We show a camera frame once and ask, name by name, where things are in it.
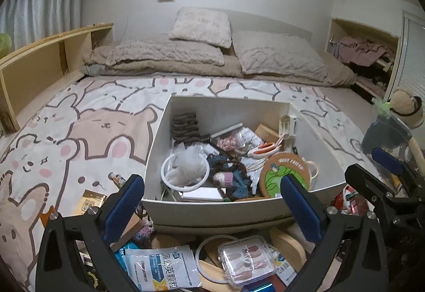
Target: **white door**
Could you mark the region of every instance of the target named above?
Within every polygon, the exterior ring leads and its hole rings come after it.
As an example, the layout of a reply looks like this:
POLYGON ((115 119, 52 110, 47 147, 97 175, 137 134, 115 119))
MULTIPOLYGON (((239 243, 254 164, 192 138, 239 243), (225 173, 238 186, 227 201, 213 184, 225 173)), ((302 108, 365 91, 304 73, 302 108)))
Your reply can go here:
MULTIPOLYGON (((390 97, 397 87, 410 90, 425 103, 425 20, 403 13, 403 37, 400 62, 390 97)), ((425 124, 413 130, 425 149, 425 124)))

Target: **storage box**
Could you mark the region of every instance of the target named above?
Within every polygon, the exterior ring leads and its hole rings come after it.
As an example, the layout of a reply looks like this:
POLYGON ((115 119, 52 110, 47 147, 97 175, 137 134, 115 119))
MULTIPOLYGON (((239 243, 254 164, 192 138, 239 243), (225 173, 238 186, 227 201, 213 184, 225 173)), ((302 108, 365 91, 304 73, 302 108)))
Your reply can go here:
POLYGON ((319 175, 310 191, 322 203, 331 202, 345 185, 344 172, 325 142, 306 119, 288 102, 171 96, 158 126, 146 166, 143 205, 161 232, 216 234, 235 233, 252 228, 274 226, 285 222, 290 212, 282 199, 260 199, 241 202, 168 202, 161 201, 160 168, 171 150, 171 116, 195 111, 201 135, 213 134, 243 122, 252 130, 260 123, 279 130, 283 115, 297 117, 295 146, 306 160, 319 166, 319 175))

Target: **green plastic bag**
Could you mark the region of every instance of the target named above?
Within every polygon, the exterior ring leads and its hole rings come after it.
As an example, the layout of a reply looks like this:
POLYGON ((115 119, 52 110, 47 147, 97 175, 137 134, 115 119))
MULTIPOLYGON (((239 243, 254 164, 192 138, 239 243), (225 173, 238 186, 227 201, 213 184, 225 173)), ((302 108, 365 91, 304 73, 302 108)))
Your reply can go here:
POLYGON ((0 58, 5 57, 12 48, 12 39, 7 33, 0 33, 0 58))

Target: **blue gripper pad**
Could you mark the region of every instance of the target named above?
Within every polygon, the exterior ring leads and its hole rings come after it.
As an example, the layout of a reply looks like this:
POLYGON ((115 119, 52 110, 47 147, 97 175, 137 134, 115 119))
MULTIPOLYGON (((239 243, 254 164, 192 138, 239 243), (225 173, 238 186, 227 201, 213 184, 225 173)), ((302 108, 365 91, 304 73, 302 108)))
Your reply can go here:
POLYGON ((401 161, 393 157, 390 153, 385 152, 382 148, 375 148, 372 151, 372 159, 394 175, 403 174, 404 167, 401 161))
POLYGON ((106 202, 108 202, 109 199, 112 201, 112 196, 117 195, 119 197, 121 194, 121 197, 116 201, 116 206, 110 210, 108 217, 104 220, 105 228, 103 241, 105 241, 107 245, 120 239, 135 208, 143 197, 144 185, 143 178, 133 174, 122 186, 119 193, 110 195, 106 200, 106 202))
MULTIPOLYGON (((305 193, 308 194, 307 190, 303 188, 301 183, 299 183, 293 175, 286 175, 280 181, 280 194, 288 205, 288 208, 290 209, 301 231, 303 232, 304 237, 309 242, 315 244, 320 243, 323 237, 323 219, 320 219, 320 217, 317 215, 317 212, 305 199, 305 193)), ((315 195, 310 194, 308 195, 308 198, 310 202, 315 203, 314 206, 323 210, 323 205, 315 195)))

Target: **wooden bed rail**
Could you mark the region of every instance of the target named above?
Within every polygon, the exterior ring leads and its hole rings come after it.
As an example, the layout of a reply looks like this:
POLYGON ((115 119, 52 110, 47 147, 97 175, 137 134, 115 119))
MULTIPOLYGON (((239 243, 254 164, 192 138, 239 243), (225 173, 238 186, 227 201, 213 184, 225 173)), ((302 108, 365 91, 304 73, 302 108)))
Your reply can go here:
POLYGON ((112 27, 112 23, 98 24, 59 33, 0 59, 0 120, 4 129, 18 131, 18 113, 58 80, 78 80, 82 55, 110 43, 112 27))

